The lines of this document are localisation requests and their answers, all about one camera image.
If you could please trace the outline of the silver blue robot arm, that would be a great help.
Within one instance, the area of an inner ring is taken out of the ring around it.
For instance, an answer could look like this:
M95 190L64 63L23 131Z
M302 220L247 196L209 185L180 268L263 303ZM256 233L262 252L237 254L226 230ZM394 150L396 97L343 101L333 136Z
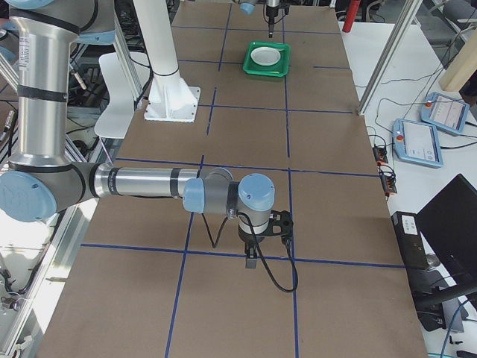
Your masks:
M263 4L262 16L268 26L268 37L274 36L275 26L289 14L290 4L287 1L280 0L240 0L234 1L239 9L250 15L258 4Z
M113 28L111 1L11 1L10 18L19 29L19 146L1 176L6 214L34 222L108 195L179 198L191 213L238 218L248 258L263 258L259 244L273 233L276 215L267 176L236 182L222 168L119 168L66 157L69 49L81 34Z

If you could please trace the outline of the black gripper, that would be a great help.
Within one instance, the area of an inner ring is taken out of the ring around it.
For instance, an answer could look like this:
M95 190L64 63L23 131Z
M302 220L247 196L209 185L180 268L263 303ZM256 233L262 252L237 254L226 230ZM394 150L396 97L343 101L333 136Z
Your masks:
M266 235L264 233L256 234L256 238L253 238L251 233L247 233L241 228L238 229L239 238L245 244L245 268L246 269L255 269L258 260L257 254L257 243L262 242Z
M279 5L271 7L265 5L265 22L268 23L268 37L273 38L274 23L279 23L289 14L289 5Z

